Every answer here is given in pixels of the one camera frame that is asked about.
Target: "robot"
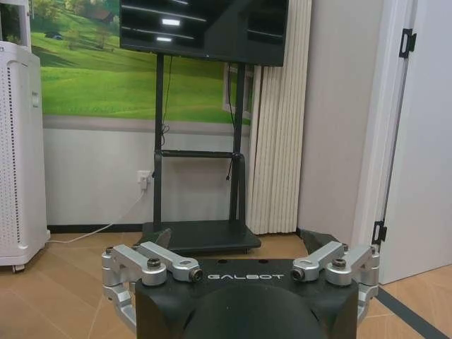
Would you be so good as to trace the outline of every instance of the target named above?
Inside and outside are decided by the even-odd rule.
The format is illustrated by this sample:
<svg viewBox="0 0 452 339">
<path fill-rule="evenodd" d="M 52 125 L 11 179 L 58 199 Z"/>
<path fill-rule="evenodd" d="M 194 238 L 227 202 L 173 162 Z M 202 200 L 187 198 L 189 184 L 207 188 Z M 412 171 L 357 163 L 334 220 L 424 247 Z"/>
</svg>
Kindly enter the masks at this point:
<svg viewBox="0 0 452 339">
<path fill-rule="evenodd" d="M 166 249 L 169 240 L 167 231 L 102 254 L 104 294 L 138 339 L 351 339 L 378 293 L 374 245 L 329 241 L 295 260 L 196 260 Z"/>
</svg>

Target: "television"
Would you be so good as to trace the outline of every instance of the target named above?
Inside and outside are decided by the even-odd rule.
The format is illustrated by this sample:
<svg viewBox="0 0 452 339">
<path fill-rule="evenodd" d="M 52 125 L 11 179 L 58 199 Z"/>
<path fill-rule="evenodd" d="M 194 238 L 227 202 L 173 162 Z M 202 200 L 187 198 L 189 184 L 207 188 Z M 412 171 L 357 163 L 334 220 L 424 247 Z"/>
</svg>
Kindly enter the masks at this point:
<svg viewBox="0 0 452 339">
<path fill-rule="evenodd" d="M 121 0 L 121 48 L 282 66 L 289 0 Z"/>
</svg>

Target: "metal bracket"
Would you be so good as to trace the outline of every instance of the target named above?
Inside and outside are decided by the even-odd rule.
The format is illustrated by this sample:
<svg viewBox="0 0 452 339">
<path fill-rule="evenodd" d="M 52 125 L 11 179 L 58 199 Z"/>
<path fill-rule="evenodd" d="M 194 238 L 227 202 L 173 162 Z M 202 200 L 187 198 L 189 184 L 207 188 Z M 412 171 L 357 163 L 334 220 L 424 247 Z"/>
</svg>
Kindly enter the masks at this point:
<svg viewBox="0 0 452 339">
<path fill-rule="evenodd" d="M 386 240 L 387 231 L 388 228 L 384 225 L 384 220 L 374 222 L 374 231 L 372 232 L 372 244 L 381 245 L 381 242 L 384 242 Z"/>
<path fill-rule="evenodd" d="M 326 265 L 326 280 L 337 286 L 348 286 L 354 274 L 365 266 L 371 258 L 370 246 L 359 246 L 348 251 L 342 258 L 335 259 Z"/>
<path fill-rule="evenodd" d="M 369 301 L 379 291 L 380 253 L 378 246 L 359 246 L 348 250 L 340 242 L 329 242 L 310 256 L 294 260 L 292 277 L 296 281 L 317 280 L 325 268 L 326 280 L 337 286 L 358 283 L 357 318 L 360 323 L 367 314 Z"/>
<path fill-rule="evenodd" d="M 329 242 L 311 255 L 294 260 L 292 277 L 300 282 L 319 279 L 319 273 L 335 258 L 344 255 L 344 246 L 340 242 Z"/>
<path fill-rule="evenodd" d="M 405 42 L 406 37 L 406 48 L 405 51 L 403 50 L 403 45 Z M 400 41 L 400 51 L 398 53 L 398 56 L 403 59 L 408 59 L 410 52 L 415 51 L 416 46 L 416 38 L 417 34 L 412 33 L 412 28 L 403 28 L 402 30 L 402 39 Z"/>
<path fill-rule="evenodd" d="M 126 245 L 109 247 L 102 254 L 104 295 L 133 332 L 136 332 L 136 312 L 131 292 L 135 290 L 135 282 L 141 279 L 147 286 L 161 285 L 167 279 L 167 270 L 179 281 L 196 282 L 203 277 L 197 260 L 178 256 L 152 242 L 133 249 Z M 124 283 L 129 283 L 130 291 Z"/>
<path fill-rule="evenodd" d="M 178 281 L 197 282 L 202 279 L 203 271 L 196 259 L 179 256 L 153 242 L 144 242 L 136 249 L 149 258 L 159 258 Z"/>
</svg>

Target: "green grass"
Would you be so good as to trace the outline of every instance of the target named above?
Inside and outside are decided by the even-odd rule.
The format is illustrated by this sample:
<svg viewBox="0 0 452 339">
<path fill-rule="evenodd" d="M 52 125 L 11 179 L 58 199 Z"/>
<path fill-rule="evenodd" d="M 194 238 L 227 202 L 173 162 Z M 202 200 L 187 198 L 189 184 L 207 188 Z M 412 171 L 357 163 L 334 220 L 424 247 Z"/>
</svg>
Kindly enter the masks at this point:
<svg viewBox="0 0 452 339">
<path fill-rule="evenodd" d="M 155 56 L 119 48 L 111 35 L 96 48 L 100 23 L 59 9 L 57 22 L 32 25 L 33 51 L 41 59 L 45 114 L 154 119 Z M 63 36 L 77 29 L 75 49 L 66 40 L 44 37 L 57 30 Z M 169 57 L 165 57 L 168 72 Z M 174 58 L 167 120 L 230 123 L 222 110 L 223 63 Z M 165 93 L 168 76 L 165 76 Z"/>
</svg>

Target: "wooden floor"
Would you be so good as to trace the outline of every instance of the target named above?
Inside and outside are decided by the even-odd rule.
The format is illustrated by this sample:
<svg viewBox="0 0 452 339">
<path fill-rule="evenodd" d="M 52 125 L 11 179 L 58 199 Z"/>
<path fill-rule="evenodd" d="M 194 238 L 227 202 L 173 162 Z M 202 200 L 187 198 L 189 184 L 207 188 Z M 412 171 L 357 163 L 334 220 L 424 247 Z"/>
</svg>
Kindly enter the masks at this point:
<svg viewBox="0 0 452 339">
<path fill-rule="evenodd" d="M 132 245 L 141 234 L 97 234 L 72 244 L 49 244 L 24 273 L 0 270 L 0 338 L 134 338 L 102 296 L 100 255 L 106 246 Z M 65 240 L 74 234 L 56 234 Z M 262 237 L 249 255 L 229 257 L 296 258 L 306 255 L 294 235 Z M 452 266 L 385 287 L 413 311 L 452 337 Z M 358 338 L 421 338 L 377 300 Z"/>
</svg>

